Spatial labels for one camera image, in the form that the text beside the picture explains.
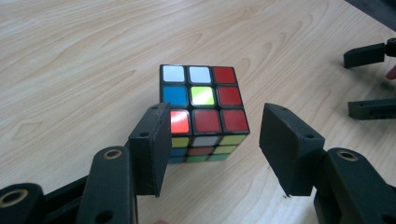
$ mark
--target table surface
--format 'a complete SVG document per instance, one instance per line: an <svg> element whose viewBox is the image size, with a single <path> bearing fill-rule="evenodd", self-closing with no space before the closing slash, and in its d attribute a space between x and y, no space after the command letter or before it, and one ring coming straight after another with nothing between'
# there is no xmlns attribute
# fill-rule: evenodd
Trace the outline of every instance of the table surface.
<svg viewBox="0 0 396 224"><path fill-rule="evenodd" d="M140 222L317 223L313 196L286 197L262 155L263 105L289 108L325 149L358 151L396 185L396 120L347 115L348 101L395 96L396 61L343 67L349 49L395 35L342 0L2 1L0 189L48 193L86 175L159 102L160 64L224 65L251 134L227 161L169 165L161 197L138 197Z"/></svg>

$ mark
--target blue sticker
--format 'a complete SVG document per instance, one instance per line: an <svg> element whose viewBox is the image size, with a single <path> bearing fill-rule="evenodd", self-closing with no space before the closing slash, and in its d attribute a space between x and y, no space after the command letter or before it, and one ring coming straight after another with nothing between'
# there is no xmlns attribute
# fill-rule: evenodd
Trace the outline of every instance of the blue sticker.
<svg viewBox="0 0 396 224"><path fill-rule="evenodd" d="M171 157L168 163L181 163L184 161L184 157Z"/></svg>
<svg viewBox="0 0 396 224"><path fill-rule="evenodd" d="M163 102L169 102L173 106L187 106L187 91L185 87L164 87Z"/></svg>
<svg viewBox="0 0 396 224"><path fill-rule="evenodd" d="M173 147L171 150L171 157L185 156L187 149L185 147Z"/></svg>

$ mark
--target wood grain surface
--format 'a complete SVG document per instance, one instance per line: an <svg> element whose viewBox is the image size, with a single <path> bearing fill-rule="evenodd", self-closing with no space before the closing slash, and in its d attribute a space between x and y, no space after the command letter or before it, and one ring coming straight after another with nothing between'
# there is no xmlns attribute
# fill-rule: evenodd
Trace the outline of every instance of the wood grain surface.
<svg viewBox="0 0 396 224"><path fill-rule="evenodd" d="M263 105L395 186L396 120L351 119L347 102L394 98L396 60L343 67L349 49L395 35L342 0L0 1L0 189L86 175L159 102L160 64L225 65L251 135L227 161L169 165L161 197L138 197L140 222L318 223L313 197L286 197L261 153Z"/></svg>

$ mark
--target rubik's cube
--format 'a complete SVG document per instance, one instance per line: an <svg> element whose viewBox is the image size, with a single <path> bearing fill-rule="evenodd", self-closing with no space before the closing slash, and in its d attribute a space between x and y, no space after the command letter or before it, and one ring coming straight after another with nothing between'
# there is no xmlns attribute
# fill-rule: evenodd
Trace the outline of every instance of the rubik's cube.
<svg viewBox="0 0 396 224"><path fill-rule="evenodd" d="M232 67L163 64L160 99L171 105L169 163L224 161L250 133Z"/></svg>

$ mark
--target green sticker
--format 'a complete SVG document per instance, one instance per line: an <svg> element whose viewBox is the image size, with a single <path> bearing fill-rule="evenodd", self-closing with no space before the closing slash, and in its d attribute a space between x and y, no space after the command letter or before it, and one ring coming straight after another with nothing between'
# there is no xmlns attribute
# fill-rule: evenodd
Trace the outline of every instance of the green sticker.
<svg viewBox="0 0 396 224"><path fill-rule="evenodd" d="M174 137L172 138L172 147L187 147L189 145L188 137Z"/></svg>
<svg viewBox="0 0 396 224"><path fill-rule="evenodd" d="M224 154L224 153L232 153L236 149L236 146L226 146L226 147L216 147L213 154Z"/></svg>
<svg viewBox="0 0 396 224"><path fill-rule="evenodd" d="M214 105L215 98L210 87L191 87L191 98L194 105Z"/></svg>
<svg viewBox="0 0 396 224"><path fill-rule="evenodd" d="M186 162L206 161L207 156L190 156Z"/></svg>
<svg viewBox="0 0 396 224"><path fill-rule="evenodd" d="M225 161L230 156L230 154L218 154L209 157L208 161Z"/></svg>
<svg viewBox="0 0 396 224"><path fill-rule="evenodd" d="M244 139L246 138L246 135L227 135L224 136L219 145L221 146L228 146L228 145L239 145Z"/></svg>

